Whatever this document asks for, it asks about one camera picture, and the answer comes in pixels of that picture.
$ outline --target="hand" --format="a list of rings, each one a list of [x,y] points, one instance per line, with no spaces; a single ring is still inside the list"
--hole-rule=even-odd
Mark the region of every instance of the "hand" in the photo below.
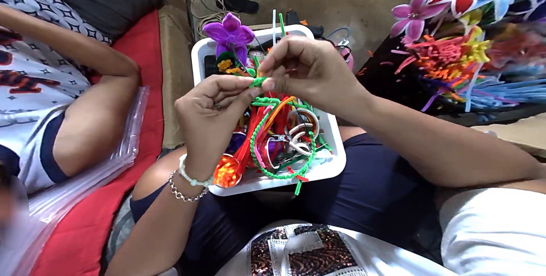
[[[262,84],[264,91],[296,96],[341,117],[351,110],[344,105],[355,98],[371,96],[329,42],[303,36],[283,38],[258,72],[270,77]]]
[[[205,181],[214,172],[237,122],[262,93],[259,88],[249,89],[253,80],[214,75],[175,102],[188,148],[190,177]]]

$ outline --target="black flip flop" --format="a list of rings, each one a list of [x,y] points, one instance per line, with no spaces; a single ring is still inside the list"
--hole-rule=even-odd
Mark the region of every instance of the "black flip flop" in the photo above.
[[[250,0],[224,0],[224,5],[228,11],[247,14],[256,14],[260,8],[257,2]],[[216,1],[216,6],[222,8],[222,5],[218,1]]]

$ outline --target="red cushion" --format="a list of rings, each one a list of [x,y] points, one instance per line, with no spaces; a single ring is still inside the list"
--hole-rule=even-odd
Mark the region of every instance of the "red cushion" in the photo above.
[[[33,276],[98,275],[103,246],[123,195],[160,154],[163,68],[158,12],[140,19],[113,47],[140,65],[142,84],[150,87],[140,131],[139,154],[133,167],[87,196],[61,220],[34,264]]]

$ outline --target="shirt sleeve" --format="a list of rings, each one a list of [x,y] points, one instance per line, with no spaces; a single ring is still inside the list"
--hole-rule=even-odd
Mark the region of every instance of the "shirt sleeve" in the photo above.
[[[460,193],[443,205],[441,253],[459,275],[546,275],[546,195],[517,189]]]

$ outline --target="purple flower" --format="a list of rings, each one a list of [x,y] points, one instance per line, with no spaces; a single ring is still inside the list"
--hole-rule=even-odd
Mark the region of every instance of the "purple flower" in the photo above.
[[[392,9],[392,15],[399,21],[392,26],[391,37],[396,37],[406,31],[406,36],[416,41],[423,34],[425,19],[440,14],[449,3],[428,6],[428,0],[411,0],[409,4],[401,4]]]
[[[255,36],[249,27],[241,25],[241,21],[237,17],[228,13],[222,23],[209,23],[203,27],[203,31],[218,42],[216,56],[224,51],[232,52],[231,44],[233,43],[237,57],[243,65],[246,65],[248,53],[246,44],[251,43]]]

